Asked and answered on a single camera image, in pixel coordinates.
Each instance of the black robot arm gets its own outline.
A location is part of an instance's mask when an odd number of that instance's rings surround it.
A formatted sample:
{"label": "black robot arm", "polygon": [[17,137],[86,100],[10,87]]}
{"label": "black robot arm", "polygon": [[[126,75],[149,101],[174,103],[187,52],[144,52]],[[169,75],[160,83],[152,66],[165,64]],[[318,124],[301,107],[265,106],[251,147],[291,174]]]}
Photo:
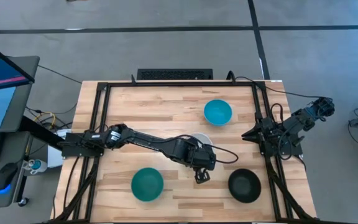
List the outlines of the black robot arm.
{"label": "black robot arm", "polygon": [[326,121],[326,117],[335,112],[333,100],[330,98],[318,98],[310,105],[292,113],[281,123],[269,116],[262,118],[261,114],[255,114],[254,128],[244,133],[242,139],[259,144],[260,152],[268,157],[278,154],[282,159],[289,159],[292,154],[302,154],[300,142],[304,136],[299,137],[298,133],[302,129],[309,131],[314,127],[315,121]]}
{"label": "black robot arm", "polygon": [[86,131],[81,138],[81,147],[118,149],[125,144],[135,144],[161,152],[173,162],[193,168],[195,180],[201,184],[210,179],[207,170],[213,170],[216,155],[209,145],[202,144],[196,138],[187,135],[162,139],[128,128],[125,124],[110,126],[107,131],[95,133]]}

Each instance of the teal bowl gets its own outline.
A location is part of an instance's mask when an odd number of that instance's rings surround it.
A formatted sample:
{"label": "teal bowl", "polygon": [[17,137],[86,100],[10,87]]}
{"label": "teal bowl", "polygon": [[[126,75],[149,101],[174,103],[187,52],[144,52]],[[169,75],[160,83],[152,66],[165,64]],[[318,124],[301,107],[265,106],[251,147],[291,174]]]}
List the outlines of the teal bowl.
{"label": "teal bowl", "polygon": [[158,198],[163,187],[161,173],[150,167],[137,171],[131,182],[132,193],[143,202],[151,202]]}
{"label": "teal bowl", "polygon": [[211,100],[204,107],[204,116],[211,124],[222,126],[230,121],[232,110],[224,100]]}

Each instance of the butcher block tabletop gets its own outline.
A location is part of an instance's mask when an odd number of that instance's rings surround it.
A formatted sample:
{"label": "butcher block tabletop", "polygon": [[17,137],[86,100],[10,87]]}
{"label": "butcher block tabletop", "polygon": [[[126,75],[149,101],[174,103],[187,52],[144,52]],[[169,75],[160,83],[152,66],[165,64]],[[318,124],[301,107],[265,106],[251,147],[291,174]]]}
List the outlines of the butcher block tabletop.
{"label": "butcher block tabletop", "polygon": [[[82,84],[73,121],[74,133],[89,129],[97,84],[97,81]],[[266,81],[266,85],[284,91],[282,82]],[[270,105],[280,103],[284,109],[284,117],[289,117],[290,109],[285,94],[270,90],[267,93]],[[103,95],[104,92],[99,105],[98,121],[101,117]],[[227,125],[213,126],[205,120],[204,105],[213,99],[225,100],[232,107],[233,116]],[[265,114],[261,93],[259,99]],[[215,169],[209,171],[211,180],[196,184],[193,169],[172,162],[162,153],[131,144],[113,151],[105,149],[99,164],[91,222],[275,221],[264,158],[260,155],[257,144],[241,139],[241,134],[254,127],[254,113],[255,105],[249,86],[112,87],[106,118],[108,126],[124,123],[136,131],[161,138],[203,133],[209,136],[214,145],[235,152],[239,160],[233,164],[216,163]],[[278,107],[274,108],[273,114],[279,120]],[[214,149],[214,152],[221,161],[231,161],[234,158],[224,151]],[[72,157],[65,159],[63,163],[55,197],[57,215],[63,209],[65,189],[74,161],[75,158]],[[78,188],[81,166],[82,158],[73,171],[67,204]],[[132,177],[144,167],[153,167],[163,176],[163,192],[153,202],[141,202],[131,192]],[[261,181],[262,193],[255,202],[238,202],[229,192],[227,180],[233,171],[240,168],[252,170]],[[283,169],[289,191],[307,213],[315,216],[303,164],[292,157],[283,161]],[[81,201],[80,218],[85,216],[87,192]],[[282,195],[279,190],[277,192],[281,215],[285,217]]]}

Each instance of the yellow cable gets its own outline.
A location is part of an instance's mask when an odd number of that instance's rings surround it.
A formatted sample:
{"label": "yellow cable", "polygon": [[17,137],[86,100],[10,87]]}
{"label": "yellow cable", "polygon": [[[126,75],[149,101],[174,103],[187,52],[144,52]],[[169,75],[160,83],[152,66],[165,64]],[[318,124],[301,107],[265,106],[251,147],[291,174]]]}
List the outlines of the yellow cable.
{"label": "yellow cable", "polygon": [[35,120],[38,120],[38,121],[40,121],[39,120],[39,118],[42,116],[42,115],[44,115],[44,114],[49,114],[50,116],[52,116],[53,117],[53,121],[52,121],[52,123],[51,123],[51,125],[50,125],[50,127],[49,127],[49,129],[51,129],[51,128],[53,128],[53,125],[55,124],[55,121],[56,121],[56,116],[55,116],[55,114],[54,113],[52,113],[52,112],[43,112],[43,113],[40,113],[38,116],[36,116],[35,118],[34,118],[34,120],[33,121],[35,121]]}

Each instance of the gray floor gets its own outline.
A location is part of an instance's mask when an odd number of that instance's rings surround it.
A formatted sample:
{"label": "gray floor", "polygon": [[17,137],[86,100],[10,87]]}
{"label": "gray floor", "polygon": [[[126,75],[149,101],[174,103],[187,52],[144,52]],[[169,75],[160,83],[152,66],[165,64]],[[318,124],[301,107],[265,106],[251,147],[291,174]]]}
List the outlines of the gray floor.
{"label": "gray floor", "polygon": [[[358,1],[256,0],[260,26],[358,25]],[[154,26],[249,26],[247,1],[0,0],[0,29]],[[358,223],[358,145],[347,120],[358,107],[358,30],[262,31],[271,79],[287,91],[334,98],[336,112],[302,144],[317,214]],[[138,68],[213,68],[262,78],[252,31],[125,34],[0,34],[6,55],[38,55],[41,64],[77,80],[125,80]],[[28,106],[65,111],[80,86],[39,69]],[[288,96],[292,111],[309,100]],[[73,112],[64,114],[71,121]],[[358,139],[358,129],[352,129]],[[59,171],[32,177],[24,208],[0,208],[0,223],[48,219]]]}

